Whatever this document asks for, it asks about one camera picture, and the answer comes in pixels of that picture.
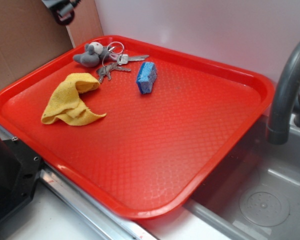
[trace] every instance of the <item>key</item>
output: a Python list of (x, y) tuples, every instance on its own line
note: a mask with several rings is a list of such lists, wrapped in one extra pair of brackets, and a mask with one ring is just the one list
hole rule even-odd
[(118, 66), (117, 62), (112, 63), (112, 65), (113, 65), (112, 70), (123, 71), (123, 72), (131, 72), (130, 68)]
[(149, 55), (140, 55), (140, 56), (128, 56), (128, 54), (122, 54), (120, 56), (118, 56), (118, 58), (116, 59), (116, 62), (119, 65), (123, 65), (123, 64), (127, 64), (128, 62), (134, 62), (134, 61), (143, 61), (146, 58), (148, 58)]
[(96, 73), (99, 75), (99, 82), (102, 84), (104, 77), (107, 76), (109, 80), (111, 80), (111, 74), (110, 72), (113, 70), (113, 63), (100, 67)]
[(106, 65), (106, 66), (103, 66), (103, 67), (99, 68), (96, 71), (96, 73), (99, 75), (99, 82), (102, 83), (105, 76), (107, 76), (108, 80), (110, 81), (111, 80), (110, 72), (113, 71), (113, 70), (123, 71), (123, 72), (130, 72), (131, 71), (130, 68), (118, 66), (117, 62), (111, 63), (109, 65)]

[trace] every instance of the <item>sponge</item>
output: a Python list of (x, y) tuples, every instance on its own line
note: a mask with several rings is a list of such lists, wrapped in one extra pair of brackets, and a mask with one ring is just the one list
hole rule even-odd
[(149, 94), (152, 91), (153, 84), (157, 78), (157, 68), (153, 62), (143, 62), (138, 76), (136, 77), (136, 84), (142, 94)]

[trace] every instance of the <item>faucet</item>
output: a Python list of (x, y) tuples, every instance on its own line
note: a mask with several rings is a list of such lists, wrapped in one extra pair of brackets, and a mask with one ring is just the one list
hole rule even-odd
[(288, 58), (276, 87), (266, 124), (269, 143), (281, 145), (288, 141), (292, 113), (294, 124), (300, 128), (300, 42)]

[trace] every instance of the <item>microfiber cloth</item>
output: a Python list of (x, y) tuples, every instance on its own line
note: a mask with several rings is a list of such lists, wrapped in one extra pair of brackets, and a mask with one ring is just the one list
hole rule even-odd
[(80, 99), (79, 94), (97, 89), (100, 82), (90, 73), (72, 73), (54, 90), (41, 122), (53, 124), (59, 119), (71, 126), (83, 126), (106, 116), (97, 115)]

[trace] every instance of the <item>stainless steel sink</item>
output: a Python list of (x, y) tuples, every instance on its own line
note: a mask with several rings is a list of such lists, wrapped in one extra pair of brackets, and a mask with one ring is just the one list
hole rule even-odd
[(300, 239), (300, 128), (290, 127), (286, 144), (272, 145), (266, 120), (254, 124), (191, 198), (233, 239)]

